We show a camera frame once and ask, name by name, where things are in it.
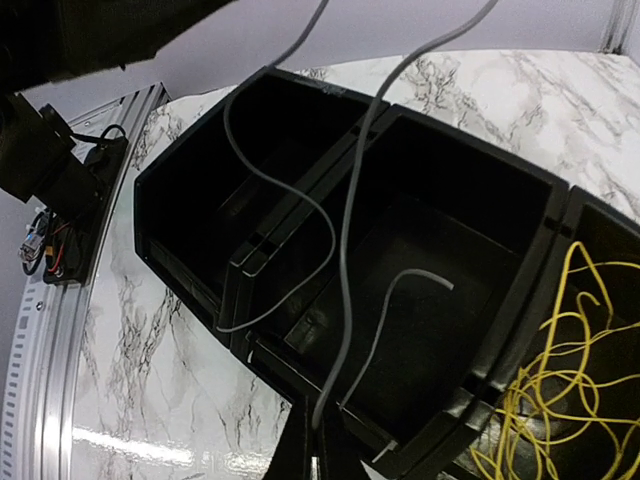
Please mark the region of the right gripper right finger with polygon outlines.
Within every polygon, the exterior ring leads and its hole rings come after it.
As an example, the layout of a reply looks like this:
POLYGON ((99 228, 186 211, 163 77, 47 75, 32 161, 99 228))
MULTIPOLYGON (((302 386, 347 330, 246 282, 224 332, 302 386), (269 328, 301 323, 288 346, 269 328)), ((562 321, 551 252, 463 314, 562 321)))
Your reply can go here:
POLYGON ((369 480, 339 414, 325 414, 319 428, 319 478, 369 480))

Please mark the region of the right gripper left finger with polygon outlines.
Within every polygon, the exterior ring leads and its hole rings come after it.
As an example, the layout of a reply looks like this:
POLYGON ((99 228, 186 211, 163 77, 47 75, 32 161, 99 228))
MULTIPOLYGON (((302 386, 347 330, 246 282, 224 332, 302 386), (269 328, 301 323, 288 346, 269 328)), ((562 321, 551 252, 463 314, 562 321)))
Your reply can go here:
POLYGON ((309 480, 317 432, 312 428, 313 402, 297 399, 267 470, 267 480, 309 480))

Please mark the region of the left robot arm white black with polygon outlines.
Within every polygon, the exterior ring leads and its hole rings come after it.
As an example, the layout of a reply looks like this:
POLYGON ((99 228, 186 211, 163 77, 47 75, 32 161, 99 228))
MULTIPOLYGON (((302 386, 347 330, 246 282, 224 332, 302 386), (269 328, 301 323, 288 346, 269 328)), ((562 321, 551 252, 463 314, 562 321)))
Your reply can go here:
POLYGON ((1 187, 27 201, 65 154, 25 90, 150 60, 223 1, 4 1, 1 187))

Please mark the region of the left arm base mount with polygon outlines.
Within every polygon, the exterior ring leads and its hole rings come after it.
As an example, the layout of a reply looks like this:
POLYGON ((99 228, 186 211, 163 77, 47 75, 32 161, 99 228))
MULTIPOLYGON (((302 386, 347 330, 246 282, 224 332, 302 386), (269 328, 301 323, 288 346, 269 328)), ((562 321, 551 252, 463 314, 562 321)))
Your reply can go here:
POLYGON ((50 105, 40 113, 70 148, 77 142, 89 143, 92 148, 83 161, 69 153, 44 192, 45 199, 53 203, 38 212, 27 227, 19 250, 22 270, 32 276, 42 268, 47 284, 83 284, 97 252, 129 140, 118 124, 110 124, 93 136, 74 132, 50 105))

